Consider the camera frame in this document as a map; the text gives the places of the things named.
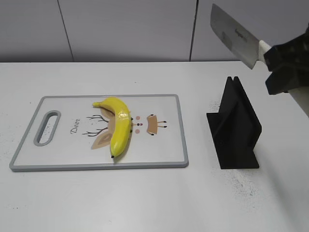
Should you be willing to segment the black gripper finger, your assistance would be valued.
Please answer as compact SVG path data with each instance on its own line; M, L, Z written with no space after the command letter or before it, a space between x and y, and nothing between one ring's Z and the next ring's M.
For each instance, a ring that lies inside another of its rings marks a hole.
M309 67L309 28L306 31L284 43L272 46L264 59L269 71L275 71L283 66L296 68Z
M272 71L266 80L269 95L287 93L289 90L309 86L309 67L283 65Z

